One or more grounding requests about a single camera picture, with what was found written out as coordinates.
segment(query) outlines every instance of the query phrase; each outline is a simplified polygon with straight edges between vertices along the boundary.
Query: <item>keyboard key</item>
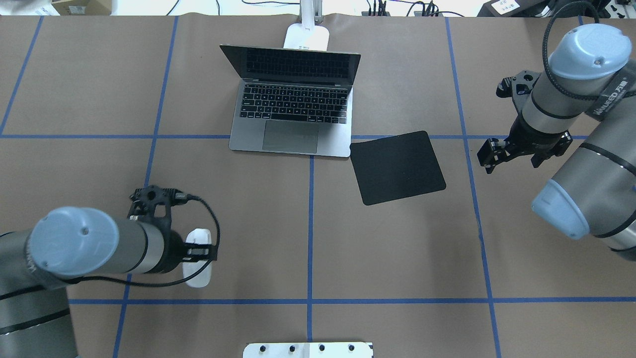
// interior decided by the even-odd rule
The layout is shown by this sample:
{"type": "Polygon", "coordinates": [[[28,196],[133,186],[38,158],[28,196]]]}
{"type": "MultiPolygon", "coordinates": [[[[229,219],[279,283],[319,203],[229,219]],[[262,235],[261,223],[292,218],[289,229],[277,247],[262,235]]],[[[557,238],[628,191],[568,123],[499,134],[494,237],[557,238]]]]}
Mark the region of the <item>keyboard key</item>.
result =
{"type": "Polygon", "coordinates": [[[307,121],[306,115],[288,115],[281,113],[272,113],[272,119],[281,119],[281,120],[301,120],[303,122],[307,121]]]}

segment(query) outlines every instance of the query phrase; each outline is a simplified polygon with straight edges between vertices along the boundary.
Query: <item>laptop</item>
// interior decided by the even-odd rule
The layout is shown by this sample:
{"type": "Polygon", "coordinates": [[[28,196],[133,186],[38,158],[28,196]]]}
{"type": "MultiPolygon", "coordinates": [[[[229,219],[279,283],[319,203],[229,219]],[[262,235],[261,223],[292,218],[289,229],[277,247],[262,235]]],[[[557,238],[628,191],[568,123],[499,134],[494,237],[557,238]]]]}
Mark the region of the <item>laptop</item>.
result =
{"type": "Polygon", "coordinates": [[[221,45],[241,77],[230,149],[348,157],[359,54],[221,45]]]}

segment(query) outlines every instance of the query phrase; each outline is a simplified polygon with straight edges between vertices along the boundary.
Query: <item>laptop keyboard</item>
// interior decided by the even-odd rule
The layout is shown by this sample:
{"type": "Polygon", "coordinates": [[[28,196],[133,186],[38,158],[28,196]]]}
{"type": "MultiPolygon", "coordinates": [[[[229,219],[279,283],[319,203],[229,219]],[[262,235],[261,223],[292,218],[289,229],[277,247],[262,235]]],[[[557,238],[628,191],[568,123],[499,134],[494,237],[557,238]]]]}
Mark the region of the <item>laptop keyboard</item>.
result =
{"type": "Polygon", "coordinates": [[[240,116],[347,123],[347,90],[246,83],[240,116]]]}

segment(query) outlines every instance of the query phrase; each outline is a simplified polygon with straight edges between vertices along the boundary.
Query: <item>laptop screen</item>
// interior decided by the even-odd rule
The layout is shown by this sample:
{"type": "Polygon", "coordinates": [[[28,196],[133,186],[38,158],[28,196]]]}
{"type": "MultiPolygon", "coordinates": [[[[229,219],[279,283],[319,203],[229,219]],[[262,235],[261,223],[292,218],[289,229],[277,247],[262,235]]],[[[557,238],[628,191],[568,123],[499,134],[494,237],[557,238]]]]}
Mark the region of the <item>laptop screen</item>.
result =
{"type": "Polygon", "coordinates": [[[221,45],[241,78],[352,85],[359,54],[221,45]]]}

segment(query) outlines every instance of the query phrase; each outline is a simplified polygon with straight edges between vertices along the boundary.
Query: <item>black mouse pad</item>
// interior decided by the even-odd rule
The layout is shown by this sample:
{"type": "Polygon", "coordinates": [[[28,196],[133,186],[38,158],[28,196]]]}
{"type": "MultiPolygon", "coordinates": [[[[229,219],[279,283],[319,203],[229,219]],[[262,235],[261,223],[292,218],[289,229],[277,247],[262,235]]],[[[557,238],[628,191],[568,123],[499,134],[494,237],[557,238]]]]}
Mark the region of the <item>black mouse pad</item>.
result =
{"type": "Polygon", "coordinates": [[[365,205],[446,189],[425,131],[352,143],[351,163],[365,205]]]}

